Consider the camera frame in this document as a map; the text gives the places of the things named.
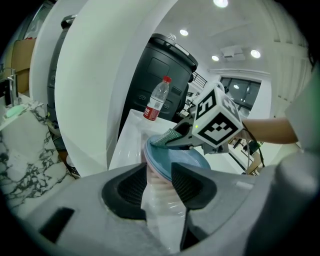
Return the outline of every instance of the blue plate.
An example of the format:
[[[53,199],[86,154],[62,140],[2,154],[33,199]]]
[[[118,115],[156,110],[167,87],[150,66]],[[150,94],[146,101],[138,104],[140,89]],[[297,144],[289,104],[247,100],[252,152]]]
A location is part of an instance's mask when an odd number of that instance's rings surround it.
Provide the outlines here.
[[[148,162],[168,181],[172,181],[171,163],[184,163],[204,169],[210,169],[207,160],[195,149],[190,150],[172,150],[156,147],[150,144],[160,135],[150,137],[144,145],[144,155]]]

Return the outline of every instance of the white marker cube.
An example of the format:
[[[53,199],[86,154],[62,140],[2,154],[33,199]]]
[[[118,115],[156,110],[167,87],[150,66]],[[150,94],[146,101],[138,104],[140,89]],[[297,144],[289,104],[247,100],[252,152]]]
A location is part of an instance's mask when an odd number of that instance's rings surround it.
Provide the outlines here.
[[[198,102],[193,136],[218,148],[242,129],[237,105],[217,86]]]

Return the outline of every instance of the black railing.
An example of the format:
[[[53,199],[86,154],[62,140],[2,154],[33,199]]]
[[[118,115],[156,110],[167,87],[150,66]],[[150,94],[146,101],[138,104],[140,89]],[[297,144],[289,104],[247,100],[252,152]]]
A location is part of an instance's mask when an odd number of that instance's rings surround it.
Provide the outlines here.
[[[193,82],[202,88],[204,88],[206,83],[208,83],[208,81],[197,72],[193,72]]]

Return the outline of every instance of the window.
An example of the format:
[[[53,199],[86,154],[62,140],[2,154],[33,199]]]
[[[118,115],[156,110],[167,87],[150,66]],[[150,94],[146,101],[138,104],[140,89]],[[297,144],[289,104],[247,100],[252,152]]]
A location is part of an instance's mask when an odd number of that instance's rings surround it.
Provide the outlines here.
[[[240,115],[247,118],[254,106],[261,83],[230,77],[222,77],[220,82],[227,89],[226,94],[238,106]]]

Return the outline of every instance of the red bottle cap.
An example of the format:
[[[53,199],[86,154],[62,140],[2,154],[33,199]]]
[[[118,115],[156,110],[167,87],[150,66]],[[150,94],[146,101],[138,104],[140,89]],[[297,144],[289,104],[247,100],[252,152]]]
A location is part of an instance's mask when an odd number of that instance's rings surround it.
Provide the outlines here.
[[[172,81],[172,79],[171,79],[169,76],[165,75],[165,76],[163,77],[163,81],[166,82],[167,84],[170,84],[171,81]]]

